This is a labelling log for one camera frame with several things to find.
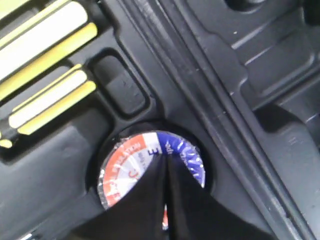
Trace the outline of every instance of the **black plastic tool case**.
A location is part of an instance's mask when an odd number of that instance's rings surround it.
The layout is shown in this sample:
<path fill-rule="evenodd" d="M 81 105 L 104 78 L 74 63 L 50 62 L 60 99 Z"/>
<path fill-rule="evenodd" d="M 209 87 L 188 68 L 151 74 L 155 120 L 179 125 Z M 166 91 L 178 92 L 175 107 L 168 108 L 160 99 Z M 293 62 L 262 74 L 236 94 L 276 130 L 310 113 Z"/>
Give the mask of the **black plastic tool case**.
<path fill-rule="evenodd" d="M 75 64 L 98 90 L 0 152 L 0 239 L 61 239 L 104 211 L 92 176 L 124 129 L 197 141 L 207 190 L 281 240 L 320 239 L 320 9 L 300 0 L 87 0 L 99 34 L 1 103 Z M 44 7 L 31 1 L 3 37 Z"/>

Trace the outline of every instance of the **blue label section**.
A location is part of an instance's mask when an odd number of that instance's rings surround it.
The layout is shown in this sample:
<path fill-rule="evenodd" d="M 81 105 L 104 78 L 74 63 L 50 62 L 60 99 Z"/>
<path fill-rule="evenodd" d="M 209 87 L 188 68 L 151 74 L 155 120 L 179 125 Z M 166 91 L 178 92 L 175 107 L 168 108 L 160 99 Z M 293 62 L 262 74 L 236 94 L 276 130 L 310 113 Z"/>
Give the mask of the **blue label section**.
<path fill-rule="evenodd" d="M 157 136 L 163 154 L 179 154 L 193 177 L 204 187 L 206 172 L 196 148 L 188 141 L 174 134 L 159 131 Z"/>

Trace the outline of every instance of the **red white and blue label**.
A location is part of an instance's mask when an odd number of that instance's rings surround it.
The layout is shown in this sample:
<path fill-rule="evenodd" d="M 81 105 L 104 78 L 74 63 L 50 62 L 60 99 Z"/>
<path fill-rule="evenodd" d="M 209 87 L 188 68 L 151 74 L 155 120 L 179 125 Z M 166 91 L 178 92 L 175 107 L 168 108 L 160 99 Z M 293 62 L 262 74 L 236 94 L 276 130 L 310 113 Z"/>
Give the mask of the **red white and blue label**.
<path fill-rule="evenodd" d="M 179 154 L 194 178 L 205 186 L 206 172 L 195 146 L 170 132 L 145 132 L 126 138 L 105 159 L 100 169 L 98 193 L 106 209 L 128 193 L 156 154 Z"/>

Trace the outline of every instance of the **black plastic surface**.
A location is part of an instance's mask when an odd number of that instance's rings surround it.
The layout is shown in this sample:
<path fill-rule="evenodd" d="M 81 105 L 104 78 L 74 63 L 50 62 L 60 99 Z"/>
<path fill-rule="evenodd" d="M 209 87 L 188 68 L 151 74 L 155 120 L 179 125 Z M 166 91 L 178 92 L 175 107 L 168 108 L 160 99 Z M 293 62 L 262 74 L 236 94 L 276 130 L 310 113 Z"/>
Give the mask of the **black plastic surface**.
<path fill-rule="evenodd" d="M 279 239 L 320 239 L 320 27 L 310 2 L 85 1 L 98 37 L 0 103 L 3 118 L 75 64 L 98 85 L 0 150 L 1 240 L 60 239 L 102 213 L 88 171 L 101 146 L 142 122 L 196 139 L 207 190 L 246 222 Z M 44 6 L 7 17 L 0 37 Z"/>

